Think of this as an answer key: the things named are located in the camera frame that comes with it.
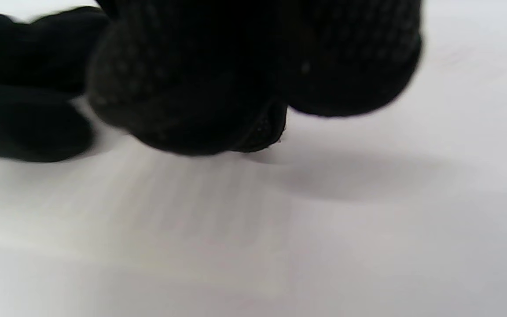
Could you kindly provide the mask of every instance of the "black fabric object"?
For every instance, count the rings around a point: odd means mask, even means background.
[[[421,56],[421,0],[98,0],[114,18],[88,96],[109,124],[183,155],[276,142],[286,105],[390,104]]]
[[[90,123],[69,100],[109,19],[80,7],[30,23],[0,15],[0,157],[57,162],[88,150]]]
[[[0,156],[89,148],[91,126],[68,104],[84,90],[103,121],[159,150],[259,151],[288,106],[348,117],[390,104],[421,56],[421,0],[98,2],[105,13],[0,15]]]

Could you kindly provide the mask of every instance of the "fabric texture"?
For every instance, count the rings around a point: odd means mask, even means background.
[[[421,0],[98,0],[26,24],[0,15],[0,157],[88,150],[68,100],[156,149],[255,152],[287,108],[324,117],[390,104],[421,55]]]

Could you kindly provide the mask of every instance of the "black cloth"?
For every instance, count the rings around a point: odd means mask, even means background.
[[[408,85],[421,0],[98,0],[18,23],[0,15],[0,156],[54,162],[92,144],[68,100],[181,155],[275,143],[288,106],[368,114]]]
[[[80,7],[30,24],[0,15],[0,157],[56,162],[89,149],[90,123],[69,103],[85,90],[102,10]]]

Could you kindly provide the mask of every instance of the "white backdrop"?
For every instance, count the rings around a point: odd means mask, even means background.
[[[0,1],[0,12],[30,18],[80,3],[9,4]],[[238,155],[176,160],[130,139],[106,155],[56,168],[0,160],[0,218],[7,220],[0,221],[0,317],[507,315],[507,1],[431,0],[425,21],[424,62],[395,104],[350,120],[291,113],[286,139],[247,160]],[[156,168],[158,160],[171,162],[171,176]],[[106,169],[95,171],[96,178],[111,177],[106,190],[95,187],[95,180],[88,181],[91,187],[76,183],[83,171],[105,163],[116,168],[112,175]],[[121,257],[93,261],[75,256],[67,251],[81,249],[80,244],[41,243],[43,236],[37,236],[37,243],[29,239],[32,231],[25,231],[48,215],[86,206],[88,197],[101,195],[104,212],[128,210],[135,200],[123,200],[123,195],[134,199],[135,192],[146,189],[148,183],[141,179],[147,174],[161,189],[173,185],[173,173],[191,167],[205,172],[213,187],[231,187],[229,180],[243,174],[217,173],[217,167],[228,164],[250,176],[270,175],[247,183],[250,190],[283,196],[259,209],[243,201],[229,206],[231,199],[223,194],[215,200],[218,207],[209,210],[223,215],[262,210],[279,218],[258,223],[263,232],[276,233],[256,249],[263,256],[226,247],[231,241],[224,239],[210,245],[226,251],[227,269],[216,271],[216,263],[197,261],[195,267],[182,265],[188,278],[170,276],[175,269],[158,275],[153,269],[118,265]],[[187,195],[181,188],[195,183],[180,179],[173,189],[180,197],[175,202],[212,200]],[[58,185],[61,189],[51,190]],[[48,188],[44,195],[41,187]],[[147,195],[158,196],[153,191]],[[45,209],[36,209],[25,197],[36,197]],[[159,213],[171,212],[162,206]],[[7,217],[19,209],[32,222]],[[132,219],[129,213],[113,214],[112,224]],[[71,241],[91,238],[67,230],[44,234],[71,234]],[[135,241],[136,236],[130,232],[121,238],[126,237]],[[280,243],[283,237],[286,243]],[[115,249],[128,245],[110,238]],[[173,258],[192,250],[179,238],[167,237],[180,247],[170,253]],[[133,254],[133,249],[125,250]],[[242,265],[241,254],[253,254],[252,265]],[[209,278],[189,277],[197,271]],[[261,274],[252,280],[272,280],[276,287],[267,291],[239,280],[244,272]]]

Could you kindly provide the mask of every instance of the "black knit fabric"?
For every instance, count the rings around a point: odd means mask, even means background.
[[[421,53],[420,0],[100,3],[115,26],[90,68],[91,106],[185,155],[271,145],[284,129],[271,107],[368,114],[399,96]]]
[[[69,100],[84,92],[88,60],[108,24],[94,7],[31,24],[0,15],[0,157],[56,162],[91,147],[90,123]]]
[[[254,152],[287,107],[347,117],[391,103],[421,54],[421,0],[98,0],[23,24],[0,15],[0,156],[91,146],[68,100],[181,155]]]

